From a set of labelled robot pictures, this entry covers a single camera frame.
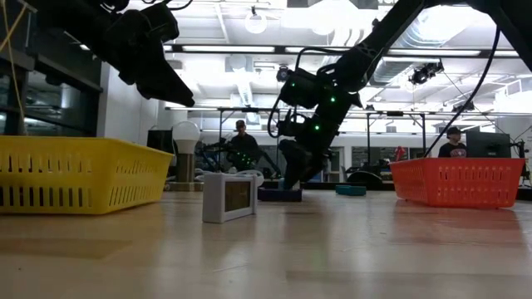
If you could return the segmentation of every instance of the black cap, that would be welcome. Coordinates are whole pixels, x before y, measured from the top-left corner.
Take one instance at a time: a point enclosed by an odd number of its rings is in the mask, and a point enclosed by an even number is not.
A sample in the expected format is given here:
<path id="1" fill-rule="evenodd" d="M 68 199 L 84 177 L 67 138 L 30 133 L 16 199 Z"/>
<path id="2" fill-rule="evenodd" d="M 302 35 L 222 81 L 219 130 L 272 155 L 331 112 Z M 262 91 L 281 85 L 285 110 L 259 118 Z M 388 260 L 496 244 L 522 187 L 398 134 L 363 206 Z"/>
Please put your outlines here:
<path id="1" fill-rule="evenodd" d="M 449 135 L 459 135 L 462 134 L 462 131 L 456 127 L 451 127 L 447 130 L 447 136 Z"/>

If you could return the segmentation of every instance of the computer monitor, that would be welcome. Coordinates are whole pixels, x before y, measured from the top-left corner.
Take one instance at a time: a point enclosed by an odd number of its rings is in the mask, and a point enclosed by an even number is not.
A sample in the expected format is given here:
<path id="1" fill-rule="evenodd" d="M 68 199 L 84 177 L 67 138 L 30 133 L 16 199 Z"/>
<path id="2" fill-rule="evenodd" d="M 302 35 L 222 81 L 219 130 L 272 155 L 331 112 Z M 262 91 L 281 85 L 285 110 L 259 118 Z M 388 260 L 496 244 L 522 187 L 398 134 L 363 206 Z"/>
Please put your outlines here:
<path id="1" fill-rule="evenodd" d="M 508 134 L 468 131 L 465 133 L 468 158 L 511 158 Z"/>

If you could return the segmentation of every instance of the person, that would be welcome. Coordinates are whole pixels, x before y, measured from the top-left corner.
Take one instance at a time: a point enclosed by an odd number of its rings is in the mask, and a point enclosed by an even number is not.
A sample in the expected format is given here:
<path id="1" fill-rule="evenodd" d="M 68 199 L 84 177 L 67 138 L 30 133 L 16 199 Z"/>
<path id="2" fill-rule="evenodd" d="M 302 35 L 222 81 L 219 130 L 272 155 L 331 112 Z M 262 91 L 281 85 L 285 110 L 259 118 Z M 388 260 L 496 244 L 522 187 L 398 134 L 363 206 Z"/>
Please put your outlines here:
<path id="1" fill-rule="evenodd" d="M 243 153 L 255 154 L 259 150 L 259 145 L 252 135 L 246 133 L 246 123 L 243 120 L 236 122 L 236 130 L 239 134 L 231 140 L 233 147 Z"/>
<path id="2" fill-rule="evenodd" d="M 467 148 L 460 142 L 462 132 L 456 128 L 451 127 L 447 130 L 447 139 L 449 142 L 440 147 L 438 158 L 466 158 Z"/>

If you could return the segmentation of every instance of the yellow basket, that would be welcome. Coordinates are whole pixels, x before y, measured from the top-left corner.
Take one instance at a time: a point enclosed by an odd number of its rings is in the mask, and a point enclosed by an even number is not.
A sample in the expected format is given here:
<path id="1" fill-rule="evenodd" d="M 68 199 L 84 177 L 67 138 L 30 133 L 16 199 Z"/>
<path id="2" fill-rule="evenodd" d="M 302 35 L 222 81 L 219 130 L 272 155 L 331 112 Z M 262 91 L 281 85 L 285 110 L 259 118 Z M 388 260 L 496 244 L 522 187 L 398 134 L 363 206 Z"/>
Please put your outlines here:
<path id="1" fill-rule="evenodd" d="M 0 136 L 0 213 L 103 214 L 155 202 L 171 158 L 105 138 Z"/>

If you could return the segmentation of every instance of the orange basket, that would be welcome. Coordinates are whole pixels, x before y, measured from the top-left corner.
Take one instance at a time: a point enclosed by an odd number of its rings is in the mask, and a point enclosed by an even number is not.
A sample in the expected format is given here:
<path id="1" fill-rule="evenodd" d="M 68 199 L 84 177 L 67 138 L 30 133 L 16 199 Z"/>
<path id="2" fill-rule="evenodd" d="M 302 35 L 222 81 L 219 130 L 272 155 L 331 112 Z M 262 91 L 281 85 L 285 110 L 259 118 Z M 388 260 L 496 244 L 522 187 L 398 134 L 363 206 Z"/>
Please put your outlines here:
<path id="1" fill-rule="evenodd" d="M 414 159 L 392 163 L 399 198 L 432 207 L 509 208 L 524 159 Z"/>

